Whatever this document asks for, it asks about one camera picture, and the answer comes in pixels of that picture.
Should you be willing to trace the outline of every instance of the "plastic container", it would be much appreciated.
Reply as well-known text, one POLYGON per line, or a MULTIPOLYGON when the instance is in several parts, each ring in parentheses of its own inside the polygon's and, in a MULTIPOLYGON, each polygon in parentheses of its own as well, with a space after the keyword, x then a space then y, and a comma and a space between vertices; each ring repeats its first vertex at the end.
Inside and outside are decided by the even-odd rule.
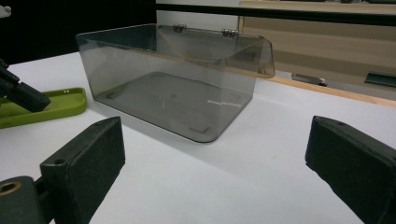
POLYGON ((140 25, 77 35, 93 99, 196 142, 217 139, 272 77, 261 36, 140 25))

